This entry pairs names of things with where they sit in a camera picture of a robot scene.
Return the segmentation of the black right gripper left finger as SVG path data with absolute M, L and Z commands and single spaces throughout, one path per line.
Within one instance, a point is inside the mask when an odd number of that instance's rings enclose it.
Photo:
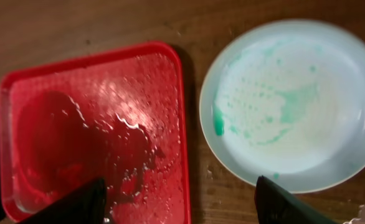
M 95 178 L 19 224 L 102 224 L 107 188 Z

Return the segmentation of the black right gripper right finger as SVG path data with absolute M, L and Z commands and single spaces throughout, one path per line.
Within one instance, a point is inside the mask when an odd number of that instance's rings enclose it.
M 257 179 L 254 199 L 260 224 L 336 224 L 264 176 Z

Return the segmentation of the white plate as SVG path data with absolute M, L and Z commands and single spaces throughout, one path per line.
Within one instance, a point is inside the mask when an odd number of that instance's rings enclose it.
M 204 137 L 235 176 L 317 192 L 365 168 L 365 42 L 324 22 L 282 20 L 233 40 L 199 97 Z

